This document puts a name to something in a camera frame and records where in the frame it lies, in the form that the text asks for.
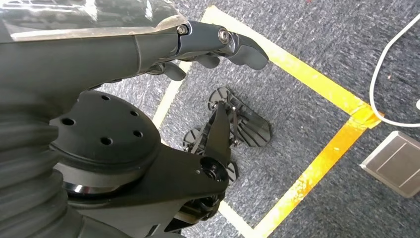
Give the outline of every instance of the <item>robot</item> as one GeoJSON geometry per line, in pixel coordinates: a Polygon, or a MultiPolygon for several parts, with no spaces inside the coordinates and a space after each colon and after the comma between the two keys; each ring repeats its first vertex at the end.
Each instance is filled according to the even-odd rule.
{"type": "Polygon", "coordinates": [[[141,110],[93,89],[145,73],[183,80],[173,60],[214,68],[218,57],[268,62],[252,39],[166,0],[2,1],[0,238],[180,238],[211,218],[230,146],[264,146],[268,122],[220,88],[179,151],[141,110]]]}

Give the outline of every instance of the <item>metal screw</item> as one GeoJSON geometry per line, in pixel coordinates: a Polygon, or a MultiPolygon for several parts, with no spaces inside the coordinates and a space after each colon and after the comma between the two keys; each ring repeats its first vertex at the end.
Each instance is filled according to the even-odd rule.
{"type": "Polygon", "coordinates": [[[219,30],[219,40],[220,40],[220,42],[222,42],[222,44],[226,45],[229,42],[229,39],[230,39],[229,32],[226,29],[221,28],[219,30]]]}
{"type": "Polygon", "coordinates": [[[188,27],[186,25],[180,25],[176,28],[178,31],[178,34],[180,35],[186,35],[188,34],[188,27]]]}

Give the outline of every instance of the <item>mounting plate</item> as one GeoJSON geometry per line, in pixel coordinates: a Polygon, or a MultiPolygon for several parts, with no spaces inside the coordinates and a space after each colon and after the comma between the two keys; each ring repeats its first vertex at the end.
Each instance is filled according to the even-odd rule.
{"type": "Polygon", "coordinates": [[[420,143],[400,131],[392,132],[361,167],[404,197],[420,191],[420,143]]]}

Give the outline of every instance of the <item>white cable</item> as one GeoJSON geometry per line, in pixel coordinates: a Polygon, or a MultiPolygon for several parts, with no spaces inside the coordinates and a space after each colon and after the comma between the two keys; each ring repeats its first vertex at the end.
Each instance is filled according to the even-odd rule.
{"type": "Polygon", "coordinates": [[[394,38],[392,38],[392,40],[388,43],[388,45],[386,45],[386,47],[383,49],[381,56],[379,57],[379,61],[378,61],[378,64],[376,65],[375,72],[373,72],[372,81],[370,82],[369,100],[370,100],[370,106],[372,107],[373,113],[375,113],[375,115],[381,121],[391,124],[391,125],[396,125],[396,126],[401,126],[401,127],[420,127],[420,123],[415,123],[415,124],[400,123],[400,122],[389,120],[383,117],[381,114],[379,114],[378,110],[376,109],[375,99],[373,95],[373,92],[375,90],[376,78],[378,77],[379,70],[382,66],[383,60],[385,59],[386,53],[388,53],[389,48],[391,48],[391,46],[419,20],[420,20],[420,14],[417,15],[410,23],[408,23],[408,25],[404,27],[404,29],[402,29],[394,38]]]}

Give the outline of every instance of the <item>plastic film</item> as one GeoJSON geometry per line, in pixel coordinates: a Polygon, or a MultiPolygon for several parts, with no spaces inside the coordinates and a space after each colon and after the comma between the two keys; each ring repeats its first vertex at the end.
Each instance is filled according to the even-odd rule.
{"type": "Polygon", "coordinates": [[[186,22],[168,0],[0,0],[14,41],[139,35],[186,22]]]}

